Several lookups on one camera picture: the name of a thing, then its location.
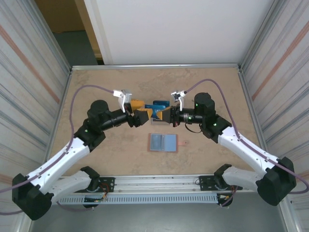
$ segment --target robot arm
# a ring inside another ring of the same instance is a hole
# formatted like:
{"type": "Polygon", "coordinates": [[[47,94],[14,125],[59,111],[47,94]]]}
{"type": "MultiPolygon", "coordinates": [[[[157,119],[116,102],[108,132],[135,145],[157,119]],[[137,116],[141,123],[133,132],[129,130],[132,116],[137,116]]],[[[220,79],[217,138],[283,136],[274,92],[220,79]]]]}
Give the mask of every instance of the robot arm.
{"type": "Polygon", "coordinates": [[[104,131],[123,123],[128,123],[130,127],[139,127],[149,120],[152,109],[139,109],[141,102],[131,101],[130,92],[127,90],[119,92],[114,90],[114,95],[120,98],[121,109],[111,112],[105,101],[93,102],[87,112],[88,118],[74,134],[72,143],[68,143],[45,164],[27,176],[18,174],[14,177],[13,185],[17,185],[38,176],[12,191],[13,202],[32,220],[42,217],[52,203],[62,197],[85,188],[95,190],[98,187],[99,174],[89,167],[82,168],[70,177],[60,180],[59,178],[105,139],[104,131]]]}
{"type": "MultiPolygon", "coordinates": [[[[180,98],[182,101],[184,94],[174,92],[172,96],[175,100],[180,98]]],[[[238,137],[232,124],[216,114],[214,101],[208,93],[198,93],[195,96],[194,109],[184,108],[182,104],[160,111],[157,116],[173,124],[173,127],[180,125],[181,122],[199,124],[203,135],[230,149],[253,168],[254,172],[240,170],[229,164],[220,167],[214,175],[217,185],[222,189],[227,185],[241,186],[257,191],[267,203],[277,205],[296,186],[294,176],[268,160],[292,172],[294,172],[293,163],[286,157],[279,159],[267,153],[241,134],[238,137]]]]}

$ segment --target yellow object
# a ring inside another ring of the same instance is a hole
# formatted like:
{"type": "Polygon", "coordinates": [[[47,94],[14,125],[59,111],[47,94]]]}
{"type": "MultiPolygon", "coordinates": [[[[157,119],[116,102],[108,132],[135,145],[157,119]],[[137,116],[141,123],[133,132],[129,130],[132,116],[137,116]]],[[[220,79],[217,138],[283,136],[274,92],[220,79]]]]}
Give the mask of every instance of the yellow object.
{"type": "Polygon", "coordinates": [[[132,108],[132,111],[135,111],[135,110],[137,110],[137,109],[140,109],[140,108],[142,108],[144,105],[145,105],[145,102],[144,102],[144,101],[137,100],[137,99],[132,99],[132,100],[131,100],[131,108],[132,108]]]}
{"type": "Polygon", "coordinates": [[[165,110],[169,110],[170,109],[170,106],[169,107],[167,107],[166,109],[164,109],[164,110],[161,110],[161,111],[159,111],[159,112],[157,112],[156,113],[156,116],[160,119],[160,120],[163,120],[163,111],[165,111],[165,110]]]}
{"type": "Polygon", "coordinates": [[[148,119],[150,119],[151,115],[153,114],[153,110],[152,109],[138,109],[138,111],[147,111],[148,119]]]}

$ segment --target corrugated metal wall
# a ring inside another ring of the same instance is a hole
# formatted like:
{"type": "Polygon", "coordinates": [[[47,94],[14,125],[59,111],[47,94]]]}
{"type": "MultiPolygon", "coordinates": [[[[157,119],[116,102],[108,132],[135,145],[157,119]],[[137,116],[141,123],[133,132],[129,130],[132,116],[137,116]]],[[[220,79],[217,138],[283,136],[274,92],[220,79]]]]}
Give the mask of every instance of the corrugated metal wall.
{"type": "MultiPolygon", "coordinates": [[[[276,14],[243,71],[270,152],[309,181],[309,1],[286,0],[276,14]]],[[[290,199],[309,231],[309,194],[290,199]]]]}
{"type": "MultiPolygon", "coordinates": [[[[44,162],[70,70],[31,0],[0,1],[0,189],[44,162]]],[[[0,211],[18,210],[11,192],[0,211]]],[[[0,217],[15,231],[21,215],[0,217]]]]}

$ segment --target blue object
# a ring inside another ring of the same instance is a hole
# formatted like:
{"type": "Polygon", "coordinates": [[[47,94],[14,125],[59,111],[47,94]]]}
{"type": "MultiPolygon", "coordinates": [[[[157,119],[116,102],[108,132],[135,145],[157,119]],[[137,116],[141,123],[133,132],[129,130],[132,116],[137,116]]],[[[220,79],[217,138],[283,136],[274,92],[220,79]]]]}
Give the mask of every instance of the blue object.
{"type": "Polygon", "coordinates": [[[151,115],[151,117],[153,118],[156,118],[156,119],[159,119],[157,116],[156,116],[156,113],[161,111],[161,110],[164,110],[165,109],[165,106],[164,105],[145,105],[145,108],[146,109],[152,109],[153,110],[153,114],[151,115]]]}
{"type": "Polygon", "coordinates": [[[177,151],[177,135],[176,134],[150,134],[150,151],[177,151]]]}
{"type": "Polygon", "coordinates": [[[156,101],[153,102],[153,105],[163,105],[167,108],[167,107],[169,107],[169,101],[156,100],[156,101]]]}

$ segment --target beige table surface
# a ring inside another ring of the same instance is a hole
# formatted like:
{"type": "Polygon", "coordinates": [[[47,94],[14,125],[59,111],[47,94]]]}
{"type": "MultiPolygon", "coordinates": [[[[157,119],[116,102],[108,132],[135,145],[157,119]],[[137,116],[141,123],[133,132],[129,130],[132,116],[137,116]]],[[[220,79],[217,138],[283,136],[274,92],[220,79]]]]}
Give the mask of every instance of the beige table surface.
{"type": "MultiPolygon", "coordinates": [[[[65,100],[62,116],[52,154],[58,152],[70,138],[69,108],[77,88],[86,84],[100,85],[107,89],[130,89],[132,98],[152,104],[153,100],[170,100],[173,90],[187,90],[204,78],[212,78],[221,86],[238,130],[248,139],[258,144],[253,123],[235,68],[219,69],[132,69],[132,70],[82,70],[74,71],[65,100]]],[[[185,96],[186,108],[193,108],[194,96],[208,92],[215,101],[219,115],[229,120],[224,102],[216,86],[205,82],[185,96]]],[[[117,98],[95,88],[85,88],[77,95],[73,107],[75,131],[87,118],[90,104],[105,100],[110,110],[118,109],[117,98]]],[[[198,130],[197,125],[189,125],[198,130]]],[[[75,163],[66,174],[71,175],[84,166],[90,166],[101,175],[144,175],[144,174],[210,174],[221,165],[230,163],[238,168],[250,167],[223,146],[207,139],[201,133],[187,131],[184,124],[173,128],[170,125],[151,125],[150,121],[139,128],[123,124],[105,132],[106,139],[87,157],[75,163]],[[187,141],[178,153],[148,152],[149,133],[178,134],[179,141],[187,141]]]]}

